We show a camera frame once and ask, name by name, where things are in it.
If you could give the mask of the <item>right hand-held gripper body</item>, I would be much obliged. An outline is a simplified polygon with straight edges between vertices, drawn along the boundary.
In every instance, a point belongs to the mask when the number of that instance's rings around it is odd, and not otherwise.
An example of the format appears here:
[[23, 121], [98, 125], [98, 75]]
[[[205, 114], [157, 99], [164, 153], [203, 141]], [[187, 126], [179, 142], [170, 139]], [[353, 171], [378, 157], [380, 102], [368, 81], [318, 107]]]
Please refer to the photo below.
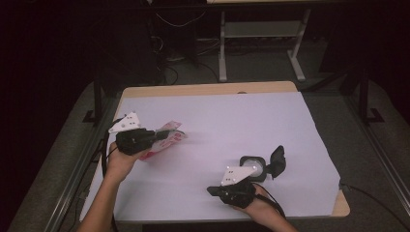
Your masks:
[[207, 187], [212, 196], [217, 196], [224, 204], [246, 208], [256, 193], [249, 177], [256, 171], [254, 166], [228, 166], [218, 187]]

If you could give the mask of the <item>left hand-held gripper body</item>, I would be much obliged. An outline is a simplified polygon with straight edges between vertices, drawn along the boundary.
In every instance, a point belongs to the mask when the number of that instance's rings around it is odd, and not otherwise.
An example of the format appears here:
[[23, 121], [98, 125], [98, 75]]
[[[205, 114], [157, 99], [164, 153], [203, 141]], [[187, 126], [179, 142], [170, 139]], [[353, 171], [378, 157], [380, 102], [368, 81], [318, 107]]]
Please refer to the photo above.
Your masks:
[[157, 140], [154, 130], [146, 130], [140, 126], [135, 112], [114, 121], [108, 132], [115, 135], [118, 150], [129, 156], [150, 149]]

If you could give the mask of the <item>red and white seasoning bag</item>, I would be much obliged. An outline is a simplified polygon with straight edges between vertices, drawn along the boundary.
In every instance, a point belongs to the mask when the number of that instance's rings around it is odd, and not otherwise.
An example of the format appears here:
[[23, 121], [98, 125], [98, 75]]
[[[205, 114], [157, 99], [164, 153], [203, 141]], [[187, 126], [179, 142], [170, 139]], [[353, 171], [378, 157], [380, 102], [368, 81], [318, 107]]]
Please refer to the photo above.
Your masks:
[[151, 150], [146, 155], [140, 157], [140, 159], [146, 160], [164, 149], [167, 149], [168, 147], [186, 139], [188, 136], [183, 131], [179, 130], [180, 126], [180, 122], [170, 121], [158, 129], [157, 132], [168, 131], [168, 136], [165, 139], [156, 141]]

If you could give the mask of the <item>black container with hinged lid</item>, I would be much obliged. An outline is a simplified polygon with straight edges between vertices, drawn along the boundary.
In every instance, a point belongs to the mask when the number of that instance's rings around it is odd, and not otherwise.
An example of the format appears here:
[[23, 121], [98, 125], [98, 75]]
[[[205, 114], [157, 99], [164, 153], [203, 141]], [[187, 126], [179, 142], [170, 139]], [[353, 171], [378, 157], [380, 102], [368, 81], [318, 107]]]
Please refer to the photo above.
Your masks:
[[243, 156], [240, 158], [241, 166], [250, 166], [255, 171], [249, 176], [252, 182], [262, 183], [270, 175], [272, 179], [279, 176], [286, 168], [284, 148], [279, 145], [270, 155], [269, 162], [262, 157]]

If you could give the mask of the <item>person's left hand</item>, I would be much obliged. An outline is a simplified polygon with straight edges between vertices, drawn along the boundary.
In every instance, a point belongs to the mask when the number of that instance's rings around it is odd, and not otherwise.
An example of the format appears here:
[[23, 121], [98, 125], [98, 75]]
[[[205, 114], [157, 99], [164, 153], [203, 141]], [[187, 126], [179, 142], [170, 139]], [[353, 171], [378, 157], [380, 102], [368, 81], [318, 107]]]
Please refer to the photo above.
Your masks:
[[141, 157], [146, 156], [148, 152], [149, 150], [143, 150], [129, 156], [120, 152], [115, 142], [111, 143], [105, 178], [115, 183], [121, 183], [132, 171], [135, 162]]

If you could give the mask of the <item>person's right hand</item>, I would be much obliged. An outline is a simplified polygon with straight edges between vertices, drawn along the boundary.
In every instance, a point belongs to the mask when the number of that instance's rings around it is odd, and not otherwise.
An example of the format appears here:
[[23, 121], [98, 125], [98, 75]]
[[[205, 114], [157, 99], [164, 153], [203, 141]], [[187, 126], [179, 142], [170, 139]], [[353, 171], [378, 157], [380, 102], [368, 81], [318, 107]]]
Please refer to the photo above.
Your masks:
[[242, 209], [242, 212], [262, 225], [276, 225], [284, 220], [284, 217], [273, 206], [257, 198], [254, 198], [245, 209]]

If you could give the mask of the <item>black metal stand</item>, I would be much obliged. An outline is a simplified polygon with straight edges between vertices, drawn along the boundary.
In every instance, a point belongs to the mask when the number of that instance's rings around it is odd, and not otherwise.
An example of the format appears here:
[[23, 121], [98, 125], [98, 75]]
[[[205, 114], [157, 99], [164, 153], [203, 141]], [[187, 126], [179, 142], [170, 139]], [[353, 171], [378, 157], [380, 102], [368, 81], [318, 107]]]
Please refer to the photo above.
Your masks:
[[369, 77], [366, 69], [363, 69], [362, 77], [360, 78], [359, 91], [359, 115], [365, 125], [370, 123], [383, 123], [384, 119], [376, 108], [368, 107], [368, 91]]
[[93, 83], [94, 87], [94, 109], [88, 110], [84, 116], [83, 123], [93, 123], [97, 125], [103, 115], [103, 97], [101, 82], [97, 79]]

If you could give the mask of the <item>white table sheet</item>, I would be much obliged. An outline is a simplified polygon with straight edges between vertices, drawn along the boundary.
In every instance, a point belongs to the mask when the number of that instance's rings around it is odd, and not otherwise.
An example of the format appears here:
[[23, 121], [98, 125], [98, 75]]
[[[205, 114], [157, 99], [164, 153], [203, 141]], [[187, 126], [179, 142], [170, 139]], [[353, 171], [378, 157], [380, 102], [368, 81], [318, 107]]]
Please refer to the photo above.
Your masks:
[[121, 184], [114, 215], [126, 222], [242, 220], [207, 191], [242, 156], [268, 159], [283, 146], [286, 168], [264, 187], [290, 218], [328, 217], [339, 175], [299, 93], [124, 98], [143, 127], [180, 123], [182, 141], [135, 164]]

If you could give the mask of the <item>metal floor rail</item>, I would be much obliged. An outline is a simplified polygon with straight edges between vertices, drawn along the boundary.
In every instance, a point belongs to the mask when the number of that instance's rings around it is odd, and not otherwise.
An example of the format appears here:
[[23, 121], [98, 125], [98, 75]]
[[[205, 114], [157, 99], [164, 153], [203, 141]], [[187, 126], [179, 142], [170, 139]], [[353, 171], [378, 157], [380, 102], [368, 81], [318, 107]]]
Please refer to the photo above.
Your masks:
[[376, 154], [376, 157], [379, 159], [382, 170], [385, 172], [388, 181], [391, 183], [402, 207], [410, 216], [410, 188], [407, 187], [399, 175], [399, 172], [388, 156], [387, 150], [383, 147], [382, 143], [376, 136], [376, 133], [371, 128], [372, 124], [384, 123], [383, 117], [376, 108], [366, 109], [365, 115], [362, 115], [361, 107], [355, 103], [355, 100], [352, 97], [344, 96], [343, 100], [353, 114], [358, 126]]
[[118, 99], [108, 98], [103, 101], [102, 114], [97, 120], [91, 120], [92, 127], [84, 145], [77, 153], [70, 178], [64, 182], [64, 189], [58, 197], [57, 205], [47, 222], [44, 232], [58, 232], [72, 206], [84, 176], [95, 158], [105, 154], [107, 148], [107, 128], [118, 105]]

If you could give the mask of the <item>white metal desk frame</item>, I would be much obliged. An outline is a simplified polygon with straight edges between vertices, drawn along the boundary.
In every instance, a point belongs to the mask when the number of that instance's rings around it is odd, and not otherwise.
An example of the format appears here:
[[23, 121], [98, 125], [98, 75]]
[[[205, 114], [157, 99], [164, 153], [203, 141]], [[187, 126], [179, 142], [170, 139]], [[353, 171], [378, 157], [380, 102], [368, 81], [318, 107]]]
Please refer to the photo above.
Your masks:
[[230, 22], [225, 20], [225, 12], [222, 12], [220, 15], [220, 81], [227, 81], [226, 39], [290, 38], [295, 39], [295, 44], [291, 49], [287, 50], [287, 56], [297, 80], [304, 82], [306, 77], [298, 61], [298, 52], [308, 26], [310, 13], [311, 9], [305, 10], [300, 20]]

